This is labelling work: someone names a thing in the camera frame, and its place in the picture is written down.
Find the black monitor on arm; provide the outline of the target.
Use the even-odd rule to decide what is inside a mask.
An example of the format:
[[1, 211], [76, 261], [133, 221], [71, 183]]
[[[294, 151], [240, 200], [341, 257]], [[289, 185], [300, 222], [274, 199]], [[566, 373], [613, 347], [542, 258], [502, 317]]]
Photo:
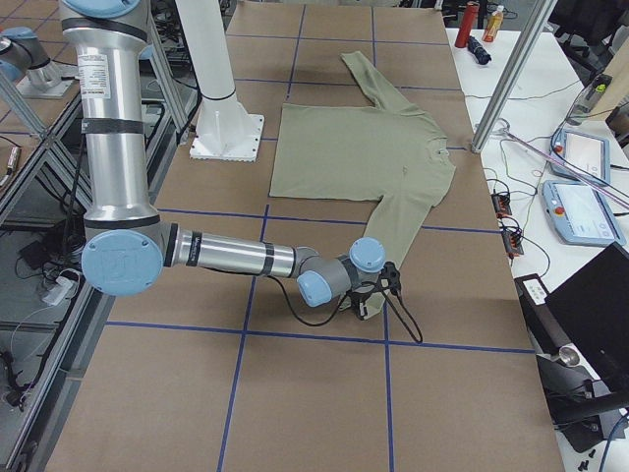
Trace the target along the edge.
[[516, 278], [522, 313], [554, 426], [584, 452], [627, 426], [628, 253], [612, 243], [548, 291], [536, 274]]

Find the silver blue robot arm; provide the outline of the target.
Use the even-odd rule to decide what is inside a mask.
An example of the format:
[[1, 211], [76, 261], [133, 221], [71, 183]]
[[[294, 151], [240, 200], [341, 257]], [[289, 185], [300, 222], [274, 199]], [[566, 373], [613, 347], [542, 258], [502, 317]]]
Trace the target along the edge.
[[26, 98], [61, 98], [75, 81], [74, 65], [54, 62], [27, 27], [1, 31], [1, 72]]
[[114, 296], [145, 291], [167, 266], [203, 267], [297, 281], [312, 307], [332, 300], [358, 317], [373, 316], [380, 292], [382, 245], [357, 240], [345, 255], [325, 259], [309, 247], [286, 247], [187, 230], [160, 218], [148, 196], [139, 60], [151, 18], [145, 1], [64, 1], [62, 30], [76, 48], [82, 132], [92, 203], [85, 214], [82, 270]]

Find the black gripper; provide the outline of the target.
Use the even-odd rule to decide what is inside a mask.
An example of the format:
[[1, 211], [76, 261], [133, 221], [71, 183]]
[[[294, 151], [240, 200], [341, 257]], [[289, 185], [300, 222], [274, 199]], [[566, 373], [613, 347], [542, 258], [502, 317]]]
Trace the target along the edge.
[[350, 308], [356, 314], [359, 320], [368, 320], [370, 315], [377, 315], [379, 308], [371, 307], [368, 301], [373, 296], [373, 292], [350, 291], [349, 300]]

